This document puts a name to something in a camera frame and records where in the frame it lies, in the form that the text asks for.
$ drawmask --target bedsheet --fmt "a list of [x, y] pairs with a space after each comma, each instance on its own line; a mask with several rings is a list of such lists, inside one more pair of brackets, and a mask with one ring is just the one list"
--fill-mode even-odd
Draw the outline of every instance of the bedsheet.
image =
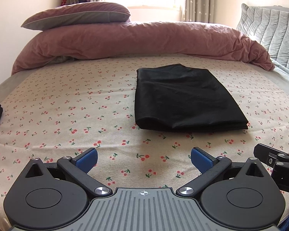
[[[248, 130], [160, 133], [134, 121], [136, 70], [181, 63], [206, 68], [228, 89], [249, 120]], [[9, 188], [30, 158], [53, 162], [97, 148], [89, 175], [116, 187], [173, 187], [200, 173], [190, 162], [198, 146], [244, 162], [257, 143], [289, 153], [289, 96], [252, 67], [187, 55], [119, 57], [45, 66], [3, 102], [0, 121], [0, 229]], [[289, 193], [282, 192], [289, 214]]]

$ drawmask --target gray pillow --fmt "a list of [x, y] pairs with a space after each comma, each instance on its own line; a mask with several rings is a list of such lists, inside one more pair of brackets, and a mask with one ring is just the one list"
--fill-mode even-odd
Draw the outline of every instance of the gray pillow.
[[130, 16], [129, 10], [118, 3], [86, 2], [39, 12], [28, 18], [21, 27], [43, 31], [74, 24], [126, 22]]
[[264, 46], [271, 59], [289, 73], [289, 8], [255, 7], [243, 3], [237, 29]]

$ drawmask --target pillowcase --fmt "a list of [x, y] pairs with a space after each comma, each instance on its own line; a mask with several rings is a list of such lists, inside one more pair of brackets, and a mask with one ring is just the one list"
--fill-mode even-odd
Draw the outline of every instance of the pillowcase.
[[47, 30], [74, 24], [129, 22], [129, 10], [118, 3], [85, 2], [60, 6], [29, 17], [22, 28]]

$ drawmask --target cherry pattern bedsheet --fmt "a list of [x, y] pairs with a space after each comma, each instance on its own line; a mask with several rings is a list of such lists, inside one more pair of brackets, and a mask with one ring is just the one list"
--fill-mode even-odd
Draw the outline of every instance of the cherry pattern bedsheet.
[[[176, 63], [210, 70], [246, 115], [248, 130], [199, 134], [139, 129], [134, 121], [136, 70]], [[54, 64], [31, 74], [2, 107], [2, 230], [9, 228], [4, 197], [32, 157], [55, 162], [95, 147], [99, 160], [89, 175], [112, 189], [176, 190], [200, 174], [190, 162], [194, 146], [239, 162], [253, 156], [257, 143], [289, 153], [289, 96], [242, 62], [160, 55]], [[289, 214], [289, 193], [282, 193], [287, 203], [285, 217]]]

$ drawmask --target pink comforter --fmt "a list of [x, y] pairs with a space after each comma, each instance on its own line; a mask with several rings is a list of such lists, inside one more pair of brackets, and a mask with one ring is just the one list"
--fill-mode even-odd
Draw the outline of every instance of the pink comforter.
[[274, 69], [268, 52], [241, 32], [220, 24], [151, 22], [81, 24], [43, 31], [21, 51], [12, 75], [56, 57], [99, 59], [126, 54], [190, 54]]

